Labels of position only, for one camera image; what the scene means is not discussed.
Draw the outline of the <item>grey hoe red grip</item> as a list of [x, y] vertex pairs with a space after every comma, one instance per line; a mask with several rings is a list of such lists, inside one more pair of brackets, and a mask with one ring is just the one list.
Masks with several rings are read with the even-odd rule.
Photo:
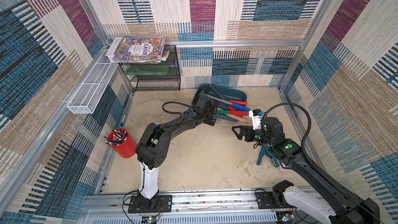
[[[220, 94], [219, 91], [212, 84], [209, 85], [209, 88], [218, 96], [218, 98], [225, 101], [225, 98], [223, 97], [223, 95]], [[234, 111], [235, 108], [233, 108], [231, 105], [229, 105], [229, 110]]]
[[223, 104], [226, 104], [226, 105], [233, 105], [233, 104], [236, 104], [236, 105], [241, 105], [241, 106], [247, 106], [247, 102], [242, 102], [242, 101], [234, 101], [234, 100], [231, 100], [231, 101], [227, 101], [227, 100], [222, 100], [222, 99], [219, 99], [219, 98], [215, 98], [215, 100], [216, 101], [219, 101], [219, 102], [221, 102], [221, 103], [223, 103]]

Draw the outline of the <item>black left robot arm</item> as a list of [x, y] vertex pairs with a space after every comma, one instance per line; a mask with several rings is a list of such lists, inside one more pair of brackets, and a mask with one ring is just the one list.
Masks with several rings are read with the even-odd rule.
[[218, 101], [205, 94], [201, 94], [192, 105], [176, 101], [162, 105], [164, 112], [178, 117], [163, 124], [148, 124], [137, 144], [136, 154], [142, 172], [137, 196], [141, 202], [147, 205], [157, 203], [159, 167], [166, 160], [172, 139], [203, 123], [214, 126], [218, 105]]

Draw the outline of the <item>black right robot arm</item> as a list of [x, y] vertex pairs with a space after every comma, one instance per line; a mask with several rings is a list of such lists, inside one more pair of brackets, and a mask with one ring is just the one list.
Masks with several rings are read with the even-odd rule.
[[265, 118], [263, 126], [254, 129], [240, 125], [235, 132], [239, 140], [255, 142], [269, 148], [273, 156], [305, 179], [323, 201], [299, 191], [298, 187], [282, 181], [273, 187], [277, 206], [299, 208], [322, 224], [379, 224], [379, 206], [370, 198], [364, 200], [331, 178], [312, 159], [305, 158], [304, 149], [287, 139], [282, 123], [275, 117]]

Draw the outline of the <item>chrome blue handled hoe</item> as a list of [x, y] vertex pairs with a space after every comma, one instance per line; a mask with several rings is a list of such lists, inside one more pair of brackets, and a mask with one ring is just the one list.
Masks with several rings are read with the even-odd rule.
[[238, 111], [242, 111], [242, 112], [249, 112], [249, 111], [250, 111], [249, 108], [247, 108], [247, 107], [245, 107], [245, 106], [243, 106], [243, 105], [239, 105], [239, 104], [236, 104], [236, 103], [232, 103], [232, 102], [227, 101], [227, 100], [222, 100], [222, 99], [220, 99], [220, 98], [217, 98], [217, 97], [214, 97], [214, 96], [211, 96], [211, 95], [208, 95], [208, 94], [205, 94], [205, 95], [206, 95], [207, 97], [209, 97], [210, 99], [213, 99], [213, 100], [216, 100], [216, 101], [218, 101], [218, 102], [221, 102], [221, 103], [223, 103], [223, 104], [225, 104], [225, 105], [231, 106], [231, 107], [233, 107], [234, 109], [236, 109], [236, 110], [238, 110]]

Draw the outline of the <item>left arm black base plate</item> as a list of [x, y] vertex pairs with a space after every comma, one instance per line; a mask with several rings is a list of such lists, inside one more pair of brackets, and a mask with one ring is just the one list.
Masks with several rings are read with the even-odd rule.
[[129, 203], [129, 214], [169, 213], [172, 210], [172, 195], [155, 195], [151, 199], [133, 196]]

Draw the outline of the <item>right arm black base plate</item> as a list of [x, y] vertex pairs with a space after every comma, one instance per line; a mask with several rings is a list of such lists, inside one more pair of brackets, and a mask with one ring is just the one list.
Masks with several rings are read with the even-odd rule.
[[256, 189], [255, 196], [259, 209], [292, 208], [283, 197], [282, 193]]

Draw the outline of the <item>teal plastic storage box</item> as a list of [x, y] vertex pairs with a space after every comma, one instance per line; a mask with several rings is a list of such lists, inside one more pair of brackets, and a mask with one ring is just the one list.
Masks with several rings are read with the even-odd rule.
[[[202, 84], [199, 86], [199, 88], [197, 89], [191, 104], [194, 104], [197, 102], [200, 93], [207, 93], [211, 96], [214, 97], [218, 97], [213, 90], [211, 90], [210, 88], [208, 88], [206, 90], [206, 88], [209, 86], [209, 84]], [[214, 88], [223, 96], [223, 98], [225, 100], [231, 101], [231, 100], [236, 100], [236, 101], [242, 101], [242, 102], [246, 102], [247, 101], [247, 94], [243, 91], [240, 90], [236, 90], [233, 88], [227, 88], [227, 87], [222, 87], [222, 86], [214, 86]], [[214, 118], [216, 119], [222, 119], [222, 120], [227, 120], [230, 122], [237, 122], [236, 119], [231, 118], [227, 115], [223, 115], [223, 114], [215, 114]]]

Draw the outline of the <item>green red handled hoe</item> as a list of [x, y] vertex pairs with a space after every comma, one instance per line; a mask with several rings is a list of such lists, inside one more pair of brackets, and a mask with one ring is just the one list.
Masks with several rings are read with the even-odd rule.
[[248, 115], [249, 115], [249, 112], [245, 112], [245, 111], [225, 111], [225, 110], [217, 110], [217, 114], [235, 115], [235, 116], [248, 116]]

